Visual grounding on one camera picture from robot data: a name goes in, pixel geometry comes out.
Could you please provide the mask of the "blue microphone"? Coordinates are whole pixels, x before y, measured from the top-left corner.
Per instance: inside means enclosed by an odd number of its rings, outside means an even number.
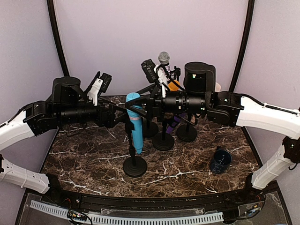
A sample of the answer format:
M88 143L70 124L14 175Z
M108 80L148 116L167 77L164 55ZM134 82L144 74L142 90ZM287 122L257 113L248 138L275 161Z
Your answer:
M137 92L131 92L126 96L126 102L133 99L139 98L140 94ZM137 154L141 154L143 151L143 125L141 116L129 109L127 109L130 121L134 125L134 130L132 130L132 138L134 142L134 148Z

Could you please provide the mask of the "black stand of blue microphone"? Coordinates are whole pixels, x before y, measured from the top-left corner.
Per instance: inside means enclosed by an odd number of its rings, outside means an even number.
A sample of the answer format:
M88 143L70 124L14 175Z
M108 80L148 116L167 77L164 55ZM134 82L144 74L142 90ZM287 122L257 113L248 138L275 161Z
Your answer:
M146 161L139 156L135 155L135 149L132 141L132 128L133 124L130 121L125 123L125 131L128 136L129 141L129 155L123 163L123 171L124 173L132 178L138 178L143 176L147 171L147 163Z

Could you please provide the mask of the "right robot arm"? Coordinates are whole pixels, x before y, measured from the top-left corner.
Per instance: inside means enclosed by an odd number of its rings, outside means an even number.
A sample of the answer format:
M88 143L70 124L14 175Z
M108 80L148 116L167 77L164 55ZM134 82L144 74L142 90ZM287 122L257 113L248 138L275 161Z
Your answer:
M230 127L253 127L284 135L278 151L261 168L248 176L239 199L250 203L285 169L300 162L300 112L263 103L246 94L215 91L216 69L203 62L189 62L184 68L184 89L149 95L126 102L126 108L146 119L165 113L199 114Z

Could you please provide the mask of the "black stand of orange microphone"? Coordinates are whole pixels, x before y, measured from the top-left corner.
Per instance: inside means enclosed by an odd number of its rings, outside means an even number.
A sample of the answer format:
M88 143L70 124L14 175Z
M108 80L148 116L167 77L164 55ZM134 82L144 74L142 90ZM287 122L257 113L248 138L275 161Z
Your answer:
M158 133L158 125L150 120L143 119L142 122L142 135L144 138L150 138Z

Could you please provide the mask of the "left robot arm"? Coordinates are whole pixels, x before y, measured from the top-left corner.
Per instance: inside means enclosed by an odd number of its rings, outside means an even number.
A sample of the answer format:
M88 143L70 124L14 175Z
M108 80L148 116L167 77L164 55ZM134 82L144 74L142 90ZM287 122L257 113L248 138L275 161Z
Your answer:
M45 101L22 107L15 116L0 126L0 149L28 138L39 136L64 125L95 123L98 127L113 128L125 122L124 108L100 98L112 77L97 74L88 88L82 90L80 79L71 76L54 79L52 93ZM55 175L36 173L0 158L0 180L46 194L55 204L66 201Z

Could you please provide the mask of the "orange microphone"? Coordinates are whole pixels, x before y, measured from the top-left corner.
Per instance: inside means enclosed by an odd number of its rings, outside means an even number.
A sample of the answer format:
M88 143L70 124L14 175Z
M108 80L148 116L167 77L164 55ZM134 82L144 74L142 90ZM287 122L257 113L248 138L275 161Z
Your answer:
M168 88L170 89L170 91L178 91L180 89L180 82L177 80L174 80L173 82L170 81L168 83Z

